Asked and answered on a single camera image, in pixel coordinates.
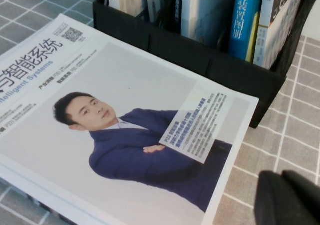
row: man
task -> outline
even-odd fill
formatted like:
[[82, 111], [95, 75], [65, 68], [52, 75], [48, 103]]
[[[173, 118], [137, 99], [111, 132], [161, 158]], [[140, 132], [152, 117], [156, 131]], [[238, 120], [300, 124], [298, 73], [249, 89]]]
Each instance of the man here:
[[134, 109], [122, 117], [90, 94], [74, 92], [54, 106], [55, 119], [89, 131], [89, 164], [98, 175], [135, 181], [178, 194], [206, 212], [231, 145], [216, 140], [204, 164], [159, 141], [177, 111]]

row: gray grid tablecloth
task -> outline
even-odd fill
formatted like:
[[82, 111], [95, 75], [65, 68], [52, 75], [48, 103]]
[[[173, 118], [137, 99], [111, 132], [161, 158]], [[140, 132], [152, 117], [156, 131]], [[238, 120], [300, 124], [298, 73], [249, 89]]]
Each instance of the gray grid tablecloth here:
[[[63, 13], [93, 26], [94, 0], [0, 0], [0, 54]], [[320, 41], [301, 37], [288, 80], [257, 129], [249, 128], [215, 225], [254, 225], [261, 170], [295, 170], [319, 184]], [[63, 225], [52, 213], [0, 180], [1, 225]]]

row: black object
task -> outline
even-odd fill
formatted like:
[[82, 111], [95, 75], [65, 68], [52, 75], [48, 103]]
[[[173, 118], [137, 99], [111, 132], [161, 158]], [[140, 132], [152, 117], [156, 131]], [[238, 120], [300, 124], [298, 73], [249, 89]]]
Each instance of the black object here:
[[259, 174], [256, 225], [320, 225], [320, 187], [294, 171]]
[[259, 98], [250, 123], [250, 127], [257, 128], [287, 78], [303, 27], [315, 2], [301, 0], [291, 33], [270, 70], [108, 7], [105, 0], [93, 2], [93, 18], [94, 28], [109, 36], [229, 89]]

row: blue book spine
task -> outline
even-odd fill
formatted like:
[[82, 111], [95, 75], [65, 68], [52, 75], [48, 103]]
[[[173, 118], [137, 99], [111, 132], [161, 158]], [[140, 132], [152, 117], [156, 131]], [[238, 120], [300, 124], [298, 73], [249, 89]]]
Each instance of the blue book spine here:
[[261, 0], [235, 0], [228, 53], [246, 60], [256, 13]]

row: black book holder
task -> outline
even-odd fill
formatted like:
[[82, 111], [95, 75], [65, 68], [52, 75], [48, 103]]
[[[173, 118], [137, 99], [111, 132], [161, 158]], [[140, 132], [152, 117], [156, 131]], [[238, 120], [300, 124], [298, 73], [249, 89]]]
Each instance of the black book holder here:
[[259, 98], [250, 123], [252, 128], [258, 127], [286, 81], [305, 22], [316, 2], [316, 0], [301, 0], [284, 47], [271, 69], [267, 70], [160, 28], [160, 20], [169, 17], [166, 15], [173, 0], [167, 1], [159, 13], [161, 19], [157, 19], [154, 24], [111, 8], [105, 1], [93, 2], [95, 29], [229, 89]]

